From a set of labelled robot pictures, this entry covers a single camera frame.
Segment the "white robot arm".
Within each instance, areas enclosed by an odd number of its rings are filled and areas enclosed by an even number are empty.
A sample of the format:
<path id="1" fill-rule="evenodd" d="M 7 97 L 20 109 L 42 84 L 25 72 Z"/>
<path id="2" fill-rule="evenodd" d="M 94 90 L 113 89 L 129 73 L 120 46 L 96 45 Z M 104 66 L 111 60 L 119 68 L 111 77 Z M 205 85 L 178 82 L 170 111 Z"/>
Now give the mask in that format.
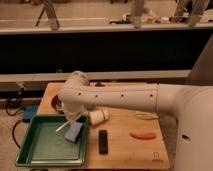
<path id="1" fill-rule="evenodd" d="M 73 116 L 86 106 L 172 114 L 178 119 L 175 171 L 213 171 L 213 86 L 136 84 L 95 87 L 73 72 L 58 92 Z"/>

